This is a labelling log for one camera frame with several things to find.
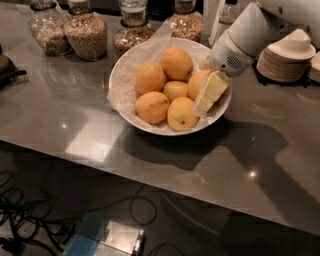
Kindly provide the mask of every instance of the gray countertop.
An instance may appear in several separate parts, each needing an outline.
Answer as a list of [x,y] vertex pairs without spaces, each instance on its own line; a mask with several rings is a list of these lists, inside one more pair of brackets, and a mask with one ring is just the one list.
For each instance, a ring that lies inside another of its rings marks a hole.
[[128,124],[107,99],[116,57],[50,57],[30,32],[28,6],[0,4],[0,42],[27,76],[0,91],[0,140],[320,235],[320,88],[234,79],[216,123],[163,137]]

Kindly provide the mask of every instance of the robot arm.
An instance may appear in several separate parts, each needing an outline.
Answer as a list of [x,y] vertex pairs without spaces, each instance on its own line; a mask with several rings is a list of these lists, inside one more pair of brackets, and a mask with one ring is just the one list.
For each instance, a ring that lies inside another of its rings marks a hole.
[[251,2],[213,45],[209,65],[229,77],[240,75],[269,43],[304,25],[320,45],[320,2],[317,0],[259,0]]

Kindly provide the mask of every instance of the white bowl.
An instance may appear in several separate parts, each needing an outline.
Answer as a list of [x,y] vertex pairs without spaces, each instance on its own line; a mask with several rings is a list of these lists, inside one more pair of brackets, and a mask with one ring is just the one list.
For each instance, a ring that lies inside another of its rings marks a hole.
[[[149,133],[163,136],[180,136],[200,131],[213,124],[224,114],[230,104],[232,95],[231,86],[229,86],[227,91],[221,96],[219,105],[214,106],[206,118],[200,118],[196,127],[191,130],[175,132],[168,126],[167,121],[163,121],[157,125],[150,125],[142,121],[135,113],[134,104],[136,99],[139,97],[139,94],[135,88],[134,77],[137,68],[143,62],[145,62],[144,58],[137,58],[138,55],[136,53],[144,49],[147,46],[146,44],[148,44],[148,42],[139,44],[123,55],[117,61],[110,75],[109,94],[111,93],[112,95],[108,95],[108,99],[112,99],[113,102],[118,102],[116,105],[114,105],[110,101],[112,107],[116,109],[125,120],[127,120],[133,126]],[[186,39],[172,38],[171,44],[185,49],[191,55],[194,63],[193,73],[196,73],[200,70],[198,65],[210,53],[209,48],[203,46],[202,44]],[[134,63],[136,68],[129,68],[130,65],[128,65],[128,63]]]
[[316,53],[309,35],[302,29],[296,29],[268,47],[274,53],[289,59],[308,60]]

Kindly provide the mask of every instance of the floor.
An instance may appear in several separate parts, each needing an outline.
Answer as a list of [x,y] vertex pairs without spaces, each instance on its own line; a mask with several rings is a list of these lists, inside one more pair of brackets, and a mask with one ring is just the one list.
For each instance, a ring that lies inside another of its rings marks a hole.
[[[320,255],[317,236],[1,142],[0,210],[10,204],[5,198],[35,218],[15,233],[24,238],[20,249],[0,248],[1,256],[63,255],[45,224],[60,231],[54,239],[65,250],[75,235],[68,240],[64,231],[75,224],[77,233],[87,214],[144,230],[143,256]],[[2,220],[0,237],[12,238],[15,229]],[[35,220],[41,225],[33,237]]]

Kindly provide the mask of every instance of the electronic device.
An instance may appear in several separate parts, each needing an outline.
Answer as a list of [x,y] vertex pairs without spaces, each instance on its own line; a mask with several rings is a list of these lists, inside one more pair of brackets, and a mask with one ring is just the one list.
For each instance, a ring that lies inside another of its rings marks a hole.
[[140,256],[143,242],[143,230],[89,214],[64,255]]
[[229,77],[240,75],[269,43],[300,26],[320,46],[320,2],[259,0],[251,2],[213,45],[208,64]]

